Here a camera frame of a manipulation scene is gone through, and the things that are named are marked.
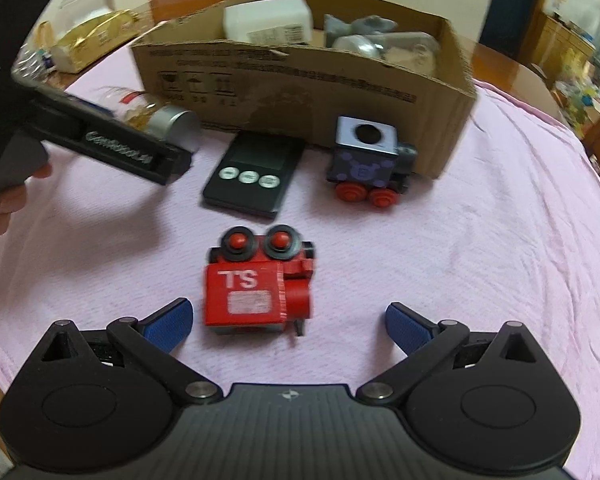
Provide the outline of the person's left hand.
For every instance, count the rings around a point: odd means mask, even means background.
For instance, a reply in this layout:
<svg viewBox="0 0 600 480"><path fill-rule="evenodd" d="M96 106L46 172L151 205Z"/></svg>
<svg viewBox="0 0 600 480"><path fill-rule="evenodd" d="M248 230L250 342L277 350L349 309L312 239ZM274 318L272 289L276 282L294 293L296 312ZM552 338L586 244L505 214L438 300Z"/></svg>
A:
<svg viewBox="0 0 600 480"><path fill-rule="evenodd" d="M28 177L23 184L6 188L5 191L0 193L0 236L7 232L12 214L27 205L28 181L31 179L43 180L49 178L52 174L53 166L48 162L41 169L36 170L31 177Z"/></svg>

